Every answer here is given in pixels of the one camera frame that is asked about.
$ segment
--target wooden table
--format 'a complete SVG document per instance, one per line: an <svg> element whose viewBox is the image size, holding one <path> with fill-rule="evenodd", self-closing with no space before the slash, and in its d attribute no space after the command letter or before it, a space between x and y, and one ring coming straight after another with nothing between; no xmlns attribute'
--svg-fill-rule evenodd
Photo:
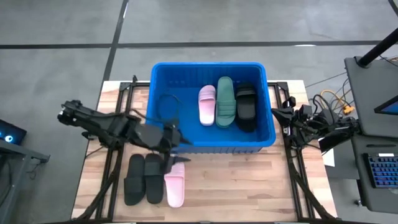
<svg viewBox="0 0 398 224"><path fill-rule="evenodd" d="M302 80L284 82L289 85L290 95L296 97L296 108L308 104ZM98 111L114 112L119 83L104 82ZM275 91L273 88L269 88L269 91L271 106L276 108ZM135 88L132 99L132 107L144 114L146 114L148 92L147 87ZM277 133L276 142L257 154L184 154L183 157L192 161L185 163L185 202L181 208L170 208L167 205L166 195L158 205L149 204L145 198L135 206L124 204L123 179L127 175L129 158L135 153L149 153L147 149L126 144L113 220L115 222L296 221L282 133L275 118L274 124ZM91 141L87 153L99 146L98 141ZM82 214L98 193L106 150L102 149L86 159L72 218ZM321 152L308 147L303 150L303 158L311 191L327 211L336 216ZM303 212L307 214L301 189L299 194ZM108 210L108 200L109 197L105 200L105 211Z"/></svg>

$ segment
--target gray floor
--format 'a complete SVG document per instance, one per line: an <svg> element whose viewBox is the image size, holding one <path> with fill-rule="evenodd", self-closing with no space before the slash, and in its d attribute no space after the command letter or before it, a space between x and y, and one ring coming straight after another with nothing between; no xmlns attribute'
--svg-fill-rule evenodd
<svg viewBox="0 0 398 224"><path fill-rule="evenodd" d="M122 0L0 0L2 44L110 44ZM381 40L398 17L387 0L135 0L120 43ZM157 62L257 61L270 80L306 85L344 72L343 59L372 46L118 49L110 80L148 80ZM68 220L87 141L61 125L65 100L95 107L109 49L0 50L0 118L28 130L24 145L51 154L18 199L13 223ZM384 56L398 55L394 46ZM337 90L346 75L307 88ZM355 182L330 179L339 217L394 223L398 215L353 205Z"/></svg>

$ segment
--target blue backlit keyboard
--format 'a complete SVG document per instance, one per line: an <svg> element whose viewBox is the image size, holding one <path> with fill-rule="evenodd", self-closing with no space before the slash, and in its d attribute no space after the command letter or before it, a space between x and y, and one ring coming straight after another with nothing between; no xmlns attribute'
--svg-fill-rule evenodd
<svg viewBox="0 0 398 224"><path fill-rule="evenodd" d="M364 154L374 188L398 188L398 154Z"/></svg>

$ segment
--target slipper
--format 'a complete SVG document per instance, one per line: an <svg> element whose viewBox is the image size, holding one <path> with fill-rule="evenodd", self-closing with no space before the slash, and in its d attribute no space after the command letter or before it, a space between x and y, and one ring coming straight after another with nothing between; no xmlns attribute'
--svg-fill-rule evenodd
<svg viewBox="0 0 398 224"><path fill-rule="evenodd" d="M236 89L236 125L244 132L253 132L256 130L256 91L251 83L242 83Z"/></svg>
<svg viewBox="0 0 398 224"><path fill-rule="evenodd" d="M144 156L134 154L130 157L127 177L124 179L124 203L136 205L145 196Z"/></svg>
<svg viewBox="0 0 398 224"><path fill-rule="evenodd" d="M216 123L227 128L235 119L236 101L230 77L221 77L217 84Z"/></svg>
<svg viewBox="0 0 398 224"><path fill-rule="evenodd" d="M163 159L158 154L148 154L145 157L145 184L147 200L149 203L157 204L163 199Z"/></svg>
<svg viewBox="0 0 398 224"><path fill-rule="evenodd" d="M167 202L172 208L179 208L184 204L185 195L185 166L178 162L172 170L164 176L166 182Z"/></svg>
<svg viewBox="0 0 398 224"><path fill-rule="evenodd" d="M204 86L199 91L199 120L204 126L214 123L214 110L216 106L216 88L212 85Z"/></svg>

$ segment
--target robotic arm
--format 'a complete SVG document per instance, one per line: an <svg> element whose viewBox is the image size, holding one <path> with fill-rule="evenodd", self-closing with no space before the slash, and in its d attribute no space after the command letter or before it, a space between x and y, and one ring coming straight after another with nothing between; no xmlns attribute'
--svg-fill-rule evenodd
<svg viewBox="0 0 398 224"><path fill-rule="evenodd" d="M288 147L301 150L312 140L323 138L319 143L325 152L360 132L358 121L352 117L340 118L328 109L313 114L311 106L302 105L294 110L295 105L295 98L291 96L282 108L271 109L284 129Z"/></svg>
<svg viewBox="0 0 398 224"><path fill-rule="evenodd" d="M97 136L102 146L118 147L129 142L164 154L165 173L170 172L174 163L189 161L182 157L170 157L172 148L181 142L191 144L173 123L164 123L162 131L157 126L141 124L141 119L137 116L100 113L84 107L79 100L66 101L62 108L58 114L61 123L85 129L86 132L82 135L86 138L90 135Z"/></svg>

